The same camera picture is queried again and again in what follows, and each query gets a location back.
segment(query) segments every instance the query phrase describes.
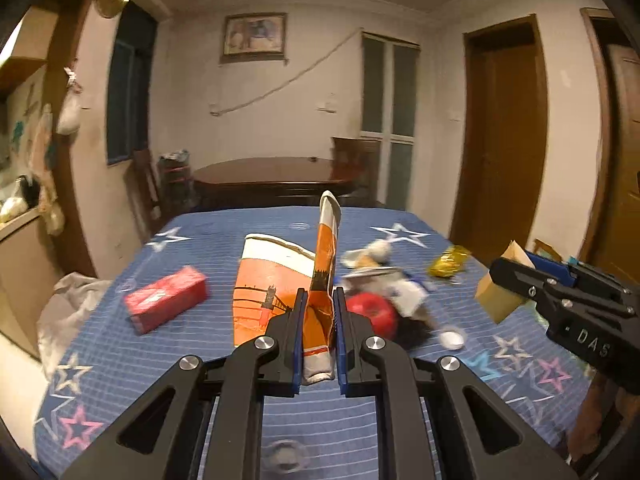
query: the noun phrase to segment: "pink star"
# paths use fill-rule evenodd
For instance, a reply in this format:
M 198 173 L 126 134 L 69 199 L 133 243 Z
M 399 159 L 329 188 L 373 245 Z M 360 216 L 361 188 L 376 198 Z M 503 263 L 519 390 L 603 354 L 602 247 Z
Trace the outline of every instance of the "pink star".
M 76 444 L 76 446 L 78 446 L 80 449 L 85 450 L 87 447 L 89 447 L 89 444 L 91 444 L 91 441 L 89 441 L 89 436 L 104 425 L 103 422 L 87 421 L 86 417 L 84 416 L 84 406 L 82 404 L 78 404 L 78 408 L 76 409 L 76 413 L 73 418 L 63 418 L 60 416 L 58 420 L 62 423 L 66 430 L 65 442 L 62 445 L 63 449 Z M 84 426 L 86 429 L 82 431 L 80 436 L 74 436 L 73 426 L 76 426 L 78 424 Z
M 564 381 L 565 379 L 571 379 L 571 375 L 562 370 L 562 368 L 560 367 L 559 359 L 556 357 L 551 363 L 547 363 L 542 359 L 538 359 L 538 362 L 540 363 L 540 366 L 545 369 L 545 375 L 538 381 L 538 384 L 551 383 L 553 384 L 553 386 L 555 386 L 558 392 L 562 393 L 561 381 Z M 550 377 L 552 370 L 556 371 L 555 377 Z

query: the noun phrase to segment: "brown door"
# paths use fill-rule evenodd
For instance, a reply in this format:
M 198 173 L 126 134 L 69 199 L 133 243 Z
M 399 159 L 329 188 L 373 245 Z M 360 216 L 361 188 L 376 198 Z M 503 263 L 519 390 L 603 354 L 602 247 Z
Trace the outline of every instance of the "brown door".
M 621 280 L 640 282 L 640 59 L 609 45 L 618 97 L 606 209 L 593 264 Z
M 546 147 L 542 51 L 529 33 L 467 44 L 468 109 L 451 238 L 485 265 L 511 240 L 524 246 L 538 204 Z

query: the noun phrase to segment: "window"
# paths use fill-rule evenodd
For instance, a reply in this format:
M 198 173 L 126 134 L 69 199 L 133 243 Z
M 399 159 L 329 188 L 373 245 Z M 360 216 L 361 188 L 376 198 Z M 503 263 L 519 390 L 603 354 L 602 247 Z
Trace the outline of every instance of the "window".
M 113 45 L 107 92 L 107 163 L 148 146 L 151 62 L 158 22 L 129 2 Z
M 418 45 L 363 34 L 360 136 L 378 139 L 378 201 L 406 209 L 414 148 Z

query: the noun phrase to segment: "red apple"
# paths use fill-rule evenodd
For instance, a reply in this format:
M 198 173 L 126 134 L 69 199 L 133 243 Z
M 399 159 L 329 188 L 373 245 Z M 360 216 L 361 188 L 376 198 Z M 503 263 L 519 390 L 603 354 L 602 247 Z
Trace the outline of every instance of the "red apple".
M 382 296 L 361 292 L 347 298 L 347 310 L 368 317 L 376 335 L 385 339 L 393 339 L 396 336 L 398 313 Z

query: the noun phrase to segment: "wooden table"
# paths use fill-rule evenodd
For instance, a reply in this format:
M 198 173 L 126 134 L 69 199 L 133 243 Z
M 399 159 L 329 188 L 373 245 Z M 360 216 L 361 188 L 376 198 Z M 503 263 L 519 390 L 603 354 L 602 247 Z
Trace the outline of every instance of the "wooden table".
M 317 205 L 322 193 L 352 192 L 362 170 L 324 158 L 240 158 L 193 173 L 201 210 Z

